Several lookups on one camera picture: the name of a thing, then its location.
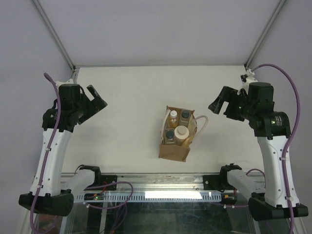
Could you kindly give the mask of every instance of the cable tie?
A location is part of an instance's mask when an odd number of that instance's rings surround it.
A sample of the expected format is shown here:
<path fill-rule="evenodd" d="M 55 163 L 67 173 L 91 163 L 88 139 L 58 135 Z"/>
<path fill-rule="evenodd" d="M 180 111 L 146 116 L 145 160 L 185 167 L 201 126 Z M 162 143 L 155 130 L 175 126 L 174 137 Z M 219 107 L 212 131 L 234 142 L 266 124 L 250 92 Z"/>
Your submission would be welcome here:
<path fill-rule="evenodd" d="M 293 201 L 293 197 L 292 196 L 287 196 L 286 200 Z"/>

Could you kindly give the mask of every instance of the wire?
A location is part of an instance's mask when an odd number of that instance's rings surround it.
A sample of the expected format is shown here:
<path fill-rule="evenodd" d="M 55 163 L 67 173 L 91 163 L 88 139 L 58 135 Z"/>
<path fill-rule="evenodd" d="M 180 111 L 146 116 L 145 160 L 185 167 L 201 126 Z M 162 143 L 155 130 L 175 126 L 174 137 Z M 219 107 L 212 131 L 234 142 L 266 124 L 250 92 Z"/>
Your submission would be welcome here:
<path fill-rule="evenodd" d="M 104 184 L 107 184 L 105 181 L 103 182 Z M 102 190 L 101 194 L 105 191 L 106 187 Z"/>
<path fill-rule="evenodd" d="M 258 171 L 258 172 L 260 172 L 260 173 L 263 175 L 263 177 L 264 177 L 264 188 L 265 188 L 265 186 L 266 186 L 266 180 L 265 180 L 265 175 L 264 175 L 264 172 L 263 172 L 263 171 L 261 171 L 260 169 L 253 168 L 253 169 L 250 169 L 249 171 L 247 171 L 247 172 L 246 172 L 246 175 L 248 176 L 248 175 L 249 175 L 249 173 L 250 173 L 250 172 L 253 172 L 253 171 Z"/>
<path fill-rule="evenodd" d="M 112 229 L 111 234 L 113 234 L 115 232 L 115 230 L 123 223 L 123 221 L 126 219 L 127 213 L 128 213 L 127 205 L 124 205 L 118 209 L 117 217 L 116 217 L 115 222 L 111 228 Z"/>
<path fill-rule="evenodd" d="M 261 65 L 255 67 L 254 69 L 252 69 L 252 72 L 257 70 L 257 69 L 259 69 L 260 67 L 273 67 L 273 68 L 277 69 L 278 71 L 280 71 L 288 79 L 288 81 L 290 82 L 290 84 L 292 86 L 292 89 L 294 91 L 294 95 L 296 97 L 296 104 L 297 104 L 296 120 L 294 122 L 294 126 L 293 126 L 293 129 L 292 129 L 292 134 L 288 138 L 288 140 L 287 140 L 287 142 L 286 142 L 286 144 L 284 146 L 283 152 L 282 152 L 282 158 L 286 158 L 286 152 L 288 151 L 288 148 L 289 148 L 289 146 L 290 146 L 290 144 L 291 144 L 291 142 L 292 142 L 292 140 L 294 138 L 294 135 L 295 135 L 295 133 L 297 131 L 299 120 L 300 120 L 301 107 L 300 107 L 299 93 L 298 93 L 296 85 L 294 84 L 294 82 L 291 79 L 291 77 L 282 68 L 280 68 L 279 66 L 276 66 L 274 64 L 264 63 L 264 64 L 261 64 Z M 290 188 L 289 188 L 289 181 L 288 181 L 288 176 L 287 176 L 286 160 L 282 160 L 282 168 L 283 168 L 283 177 L 284 177 L 284 181 L 285 181 L 286 196 L 290 198 L 291 197 L 291 191 L 290 191 Z M 287 204 L 288 204 L 288 207 L 289 207 L 290 218 L 291 218 L 291 225 L 290 225 L 290 229 L 289 229 L 289 234 L 293 234 L 294 215 L 293 215 L 293 205 L 292 205 L 292 202 L 290 201 L 290 199 L 287 200 Z"/>
<path fill-rule="evenodd" d="M 131 193 L 130 193 L 129 197 L 123 203 L 121 203 L 119 205 L 116 205 L 116 206 L 113 206 L 113 207 L 97 207 L 97 206 L 91 205 L 89 203 L 85 203 L 85 204 L 87 204 L 87 206 L 89 206 L 89 207 L 92 207 L 92 208 L 95 208 L 95 209 L 98 209 L 98 210 L 110 210 L 110 209 L 115 209 L 115 208 L 118 208 L 120 206 L 125 205 L 131 199 L 132 194 L 133 194 L 133 190 L 134 190 L 132 184 L 127 182 L 127 181 L 119 181 L 119 182 L 114 182 L 114 183 L 100 185 L 100 186 L 87 187 L 85 190 L 87 190 L 87 189 L 99 189 L 99 188 L 112 186 L 112 185 L 115 185 L 115 184 L 129 184 L 130 187 L 131 187 Z"/>
<path fill-rule="evenodd" d="M 53 142 L 53 139 L 54 139 L 54 136 L 55 136 L 55 134 L 57 132 L 58 125 L 59 125 L 59 120 L 60 120 L 60 109 L 61 109 L 60 108 L 60 97 L 59 97 L 58 88 L 56 86 L 56 83 L 53 81 L 53 79 L 47 73 L 44 73 L 43 75 L 53 85 L 54 91 L 55 91 L 55 93 L 57 95 L 57 102 L 58 102 L 57 120 L 55 122 L 55 126 L 53 128 L 50 140 L 49 140 L 48 145 L 47 145 L 47 149 L 50 149 L 51 145 L 52 145 L 52 142 Z M 34 234 L 47 234 L 47 233 L 49 233 L 54 228 L 54 226 L 55 226 L 55 224 L 57 222 L 57 219 L 56 219 L 54 221 L 54 224 L 51 226 L 51 228 L 46 230 L 43 233 L 39 232 L 36 229 L 35 224 L 34 224 L 35 204 L 37 202 L 37 199 L 38 199 L 38 196 L 39 196 L 39 192 L 40 192 L 40 189 L 42 187 L 43 175 L 44 175 L 45 166 L 46 166 L 46 163 L 47 163 L 47 160 L 48 160 L 49 152 L 50 152 L 49 150 L 45 151 L 43 162 L 42 162 L 42 167 L 41 167 L 41 172 L 40 172 L 40 177 L 39 177 L 38 187 L 37 187 L 37 190 L 36 190 L 36 193 L 35 193 L 35 196 L 34 196 L 33 203 L 32 203 L 31 208 L 30 208 L 30 227 L 31 227 L 32 231 L 34 232 Z"/>
<path fill-rule="evenodd" d="M 76 168 L 76 170 L 75 170 L 75 172 L 74 172 L 74 175 L 76 175 L 77 173 L 77 170 L 79 169 L 79 167 L 82 167 L 82 166 L 84 166 L 83 164 L 81 164 L 81 165 L 79 165 L 77 168 Z"/>

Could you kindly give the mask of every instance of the bottle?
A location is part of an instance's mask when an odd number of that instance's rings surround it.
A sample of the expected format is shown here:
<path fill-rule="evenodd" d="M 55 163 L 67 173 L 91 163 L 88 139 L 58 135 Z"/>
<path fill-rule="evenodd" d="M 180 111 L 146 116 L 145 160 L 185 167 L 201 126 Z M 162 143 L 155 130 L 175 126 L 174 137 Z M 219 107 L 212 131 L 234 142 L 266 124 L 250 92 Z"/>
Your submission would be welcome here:
<path fill-rule="evenodd" d="M 190 135 L 190 131 L 185 126 L 177 126 L 175 128 L 175 140 L 177 145 L 181 145 Z"/>
<path fill-rule="evenodd" d="M 190 118 L 191 118 L 192 112 L 188 110 L 183 110 L 181 111 L 181 115 L 179 118 L 179 125 L 188 127 L 190 123 Z"/>
<path fill-rule="evenodd" d="M 175 130 L 173 128 L 165 130 L 165 145 L 175 145 L 176 137 Z"/>
<path fill-rule="evenodd" d="M 176 128 L 178 124 L 179 124 L 179 122 L 177 119 L 177 112 L 171 111 L 170 115 L 169 115 L 168 127 L 169 128 Z"/>

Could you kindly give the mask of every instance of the light strip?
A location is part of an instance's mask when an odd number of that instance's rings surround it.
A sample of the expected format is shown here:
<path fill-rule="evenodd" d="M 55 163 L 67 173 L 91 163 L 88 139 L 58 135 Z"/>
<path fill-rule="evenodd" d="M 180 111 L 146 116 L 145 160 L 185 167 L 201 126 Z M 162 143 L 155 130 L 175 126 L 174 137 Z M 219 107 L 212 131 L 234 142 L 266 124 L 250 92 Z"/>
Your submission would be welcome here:
<path fill-rule="evenodd" d="M 203 199 L 196 191 L 146 191 L 145 198 Z"/>

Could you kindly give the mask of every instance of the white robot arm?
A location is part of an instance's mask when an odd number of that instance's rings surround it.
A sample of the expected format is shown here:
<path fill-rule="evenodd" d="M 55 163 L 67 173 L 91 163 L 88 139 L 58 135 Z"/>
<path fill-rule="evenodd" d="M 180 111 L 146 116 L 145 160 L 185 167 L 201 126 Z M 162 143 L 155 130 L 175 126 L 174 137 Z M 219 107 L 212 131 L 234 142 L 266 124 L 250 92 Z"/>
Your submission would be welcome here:
<path fill-rule="evenodd" d="M 293 185 L 289 150 L 282 157 L 285 144 L 290 137 L 290 123 L 284 112 L 275 112 L 273 87 L 258 82 L 250 70 L 241 76 L 243 85 L 239 90 L 224 86 L 209 109 L 219 114 L 223 102 L 228 102 L 226 117 L 249 121 L 257 137 L 266 175 L 266 188 L 259 187 L 237 165 L 221 168 L 224 184 L 237 188 L 249 200 L 249 210 L 256 221 L 289 217 L 287 200 L 292 201 L 295 217 L 307 216 L 308 208 L 300 204 Z M 290 197 L 286 194 L 282 161 L 286 161 Z"/>
<path fill-rule="evenodd" d="M 105 108 L 107 103 L 98 95 L 92 85 L 89 85 L 87 89 L 94 97 L 93 100 L 89 100 L 80 85 L 73 84 L 71 81 L 66 83 L 57 82 L 56 86 L 60 97 L 60 107 L 56 108 L 57 102 L 55 101 L 53 107 L 43 115 L 43 143 L 38 169 L 30 192 L 19 196 L 19 204 L 29 210 L 31 209 L 40 184 L 39 178 L 45 154 L 48 151 L 34 211 L 38 214 L 67 216 L 72 209 L 74 197 L 92 184 L 99 185 L 101 175 L 99 167 L 83 166 L 68 182 L 61 184 L 61 170 L 68 142 L 75 125 L 88 120 Z M 59 111 L 60 119 L 57 130 L 52 144 L 48 148 L 48 142 L 53 135 Z"/>

